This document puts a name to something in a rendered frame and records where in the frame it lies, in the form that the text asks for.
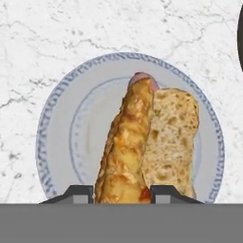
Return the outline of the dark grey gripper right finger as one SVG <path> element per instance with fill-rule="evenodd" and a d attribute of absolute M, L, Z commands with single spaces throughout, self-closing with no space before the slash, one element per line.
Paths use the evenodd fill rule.
<path fill-rule="evenodd" d="M 150 194 L 153 204 L 200 203 L 200 201 L 193 198 L 182 196 L 172 185 L 152 185 Z"/>

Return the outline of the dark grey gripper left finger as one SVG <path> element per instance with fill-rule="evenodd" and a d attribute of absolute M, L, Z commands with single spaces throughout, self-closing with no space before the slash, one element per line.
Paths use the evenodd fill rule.
<path fill-rule="evenodd" d="M 44 204 L 92 204 L 93 202 L 92 185 L 70 185 L 62 195 L 46 200 Z"/>

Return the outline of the golden brown bread bun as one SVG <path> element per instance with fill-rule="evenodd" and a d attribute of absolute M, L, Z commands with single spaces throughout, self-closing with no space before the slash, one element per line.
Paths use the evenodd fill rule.
<path fill-rule="evenodd" d="M 95 202 L 149 203 L 150 191 L 141 171 L 152 119 L 154 92 L 149 77 L 128 86 L 120 113 L 111 123 L 101 168 L 95 184 Z"/>

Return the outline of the white plate with blue rim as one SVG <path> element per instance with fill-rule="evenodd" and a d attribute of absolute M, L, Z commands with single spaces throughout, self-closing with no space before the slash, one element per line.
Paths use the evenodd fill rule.
<path fill-rule="evenodd" d="M 133 74 L 147 72 L 159 86 L 189 92 L 198 103 L 193 182 L 196 198 L 213 203 L 223 179 L 223 133 L 202 90 L 176 67 L 155 57 L 117 52 L 74 68 L 56 85 L 43 108 L 36 136 L 36 163 L 48 198 L 71 184 L 96 181 L 110 124 L 119 113 Z"/>

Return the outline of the pink sausage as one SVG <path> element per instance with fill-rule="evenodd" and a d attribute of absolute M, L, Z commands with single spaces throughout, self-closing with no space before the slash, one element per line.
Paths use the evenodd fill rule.
<path fill-rule="evenodd" d="M 134 88 L 152 93 L 159 89 L 159 85 L 150 74 L 145 72 L 137 72 L 129 81 L 128 88 Z"/>

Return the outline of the dark round bowl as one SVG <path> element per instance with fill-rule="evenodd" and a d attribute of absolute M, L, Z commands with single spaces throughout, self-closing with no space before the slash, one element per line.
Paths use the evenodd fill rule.
<path fill-rule="evenodd" d="M 239 12 L 237 24 L 237 53 L 241 70 L 243 72 L 243 4 Z"/>

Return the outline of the pale cut bread slice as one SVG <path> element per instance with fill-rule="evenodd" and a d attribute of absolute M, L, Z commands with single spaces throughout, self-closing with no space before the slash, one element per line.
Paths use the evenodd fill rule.
<path fill-rule="evenodd" d="M 193 197 L 194 137 L 199 126 L 198 104 L 188 92 L 163 88 L 155 92 L 154 116 L 142 158 L 145 183 L 173 185 Z"/>

